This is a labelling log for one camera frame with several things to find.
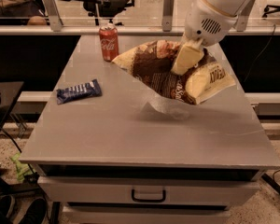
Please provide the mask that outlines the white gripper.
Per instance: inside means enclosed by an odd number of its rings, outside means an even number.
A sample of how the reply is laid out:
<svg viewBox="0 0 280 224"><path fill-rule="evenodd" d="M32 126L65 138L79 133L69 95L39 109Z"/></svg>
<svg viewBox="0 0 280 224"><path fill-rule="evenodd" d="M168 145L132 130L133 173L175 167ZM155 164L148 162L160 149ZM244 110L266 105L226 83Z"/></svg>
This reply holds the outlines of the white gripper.
<svg viewBox="0 0 280 224"><path fill-rule="evenodd" d="M237 16L230 15L211 5L207 0L195 0L185 19L185 36L171 71L184 75L203 57L203 46L221 41L236 23Z"/></svg>

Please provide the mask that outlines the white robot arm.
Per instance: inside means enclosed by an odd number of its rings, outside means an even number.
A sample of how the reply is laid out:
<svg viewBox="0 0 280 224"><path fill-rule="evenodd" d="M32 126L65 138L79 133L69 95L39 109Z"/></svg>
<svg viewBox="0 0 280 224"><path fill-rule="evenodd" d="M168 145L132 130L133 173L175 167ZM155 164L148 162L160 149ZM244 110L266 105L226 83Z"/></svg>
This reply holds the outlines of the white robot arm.
<svg viewBox="0 0 280 224"><path fill-rule="evenodd" d="M195 0L171 71L184 75L203 57L203 47L221 41L252 0Z"/></svg>

